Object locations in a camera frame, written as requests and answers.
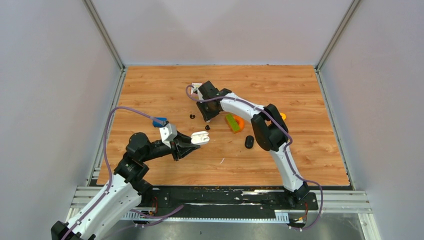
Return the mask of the white earbud charging case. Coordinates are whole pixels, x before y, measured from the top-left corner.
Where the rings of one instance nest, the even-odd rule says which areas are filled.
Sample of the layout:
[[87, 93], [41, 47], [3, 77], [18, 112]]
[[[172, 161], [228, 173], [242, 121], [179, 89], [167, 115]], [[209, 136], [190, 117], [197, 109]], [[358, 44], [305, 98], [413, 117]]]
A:
[[208, 131], [198, 131], [194, 132], [190, 136], [191, 143], [194, 145], [205, 145], [210, 141], [209, 132]]

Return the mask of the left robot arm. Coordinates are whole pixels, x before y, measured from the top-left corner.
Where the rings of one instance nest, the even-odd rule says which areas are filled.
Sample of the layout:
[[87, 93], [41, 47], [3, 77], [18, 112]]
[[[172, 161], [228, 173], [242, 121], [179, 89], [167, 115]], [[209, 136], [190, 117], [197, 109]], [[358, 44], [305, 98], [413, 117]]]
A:
[[153, 201], [152, 185], [144, 176], [147, 161], [166, 155], [178, 161], [210, 141], [208, 132], [191, 136], [180, 132], [161, 135], [150, 141], [143, 132], [133, 134], [109, 181], [95, 197], [67, 222], [57, 221], [51, 228], [53, 240], [100, 240], [127, 212]]

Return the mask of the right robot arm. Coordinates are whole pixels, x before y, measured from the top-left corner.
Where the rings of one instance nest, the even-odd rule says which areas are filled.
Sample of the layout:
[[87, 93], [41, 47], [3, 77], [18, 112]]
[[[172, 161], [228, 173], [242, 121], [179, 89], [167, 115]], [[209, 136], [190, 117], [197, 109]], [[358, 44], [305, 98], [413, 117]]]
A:
[[273, 104], [267, 106], [245, 100], [229, 89], [219, 90], [210, 81], [192, 87], [189, 96], [196, 94], [196, 105], [207, 122], [227, 112], [250, 122], [257, 144], [270, 153], [282, 178], [286, 204], [298, 209], [306, 201], [309, 187], [300, 175], [290, 150], [292, 137], [279, 110]]

